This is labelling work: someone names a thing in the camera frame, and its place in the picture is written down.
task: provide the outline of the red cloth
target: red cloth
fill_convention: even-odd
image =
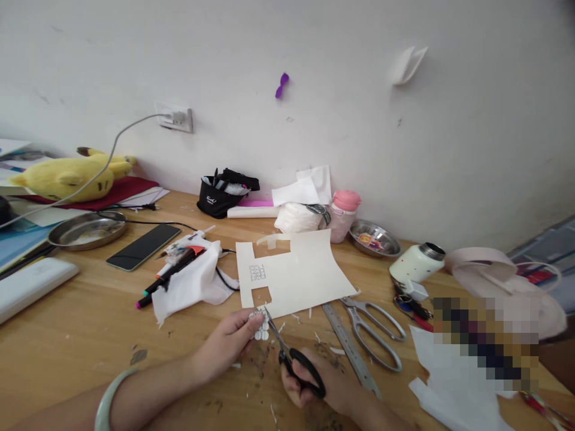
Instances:
[[[65,208],[66,210],[74,208],[75,210],[100,211],[156,186],[159,186],[159,184],[155,181],[149,181],[138,177],[124,177],[121,180],[115,181],[108,194],[101,199],[89,202],[76,202],[68,205],[58,205],[57,207]],[[28,201],[38,202],[39,204],[52,204],[54,202],[49,199],[44,199],[41,196],[34,195],[18,197]]]

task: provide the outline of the black-handled scissors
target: black-handled scissors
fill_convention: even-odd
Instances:
[[[280,332],[277,330],[276,324],[274,323],[273,319],[271,318],[270,312],[267,308],[264,307],[265,312],[268,315],[269,325],[273,333],[276,335],[277,340],[280,343],[280,354],[279,354],[279,361],[280,365],[285,364],[287,368],[287,372],[290,376],[294,377],[298,382],[301,390],[309,389],[311,393],[313,393],[317,398],[323,399],[325,397],[325,386],[323,385],[323,380],[320,377],[319,373],[317,372],[316,368],[313,366],[311,361],[299,350],[290,348],[280,336]],[[292,368],[292,360],[297,359],[300,364],[306,368],[317,382],[318,386],[315,386],[313,383],[300,379],[296,373],[293,372]]]

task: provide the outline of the pink water bottle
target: pink water bottle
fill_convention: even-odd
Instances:
[[[328,228],[331,229],[332,244],[342,242],[347,231],[355,220],[361,198],[353,190],[338,190],[334,194],[334,203],[328,208],[331,221]]]

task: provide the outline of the hand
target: hand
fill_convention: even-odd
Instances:
[[[323,385],[325,386],[325,401],[338,413],[351,417],[352,406],[358,402],[358,398],[363,396],[365,392],[359,382],[337,371],[329,362],[320,358],[308,348],[304,347],[301,352],[307,356],[322,377]],[[297,359],[292,361],[292,368],[300,379],[317,386],[317,382],[310,372]],[[284,364],[282,364],[282,381],[287,395],[296,406],[302,408],[315,398],[309,389],[301,391],[299,382],[289,375],[288,369]]]
[[[244,308],[225,317],[192,356],[198,383],[206,384],[222,375],[252,347],[253,335],[264,322],[263,314],[249,318],[256,308]]]

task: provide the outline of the metal ruler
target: metal ruler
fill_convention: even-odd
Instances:
[[[349,362],[352,363],[352,367],[355,370],[355,374],[358,375],[361,385],[367,390],[373,391],[373,393],[376,394],[380,400],[382,400],[382,393],[379,392],[376,381],[373,380],[370,371],[367,369],[366,363],[355,348],[355,345],[352,343],[348,332],[342,326],[340,318],[335,312],[334,306],[331,305],[331,303],[325,303],[322,305],[322,307],[325,315],[328,317],[328,320],[331,323],[331,326],[334,328],[337,338],[340,340],[340,343],[343,346],[343,350],[346,351]]]

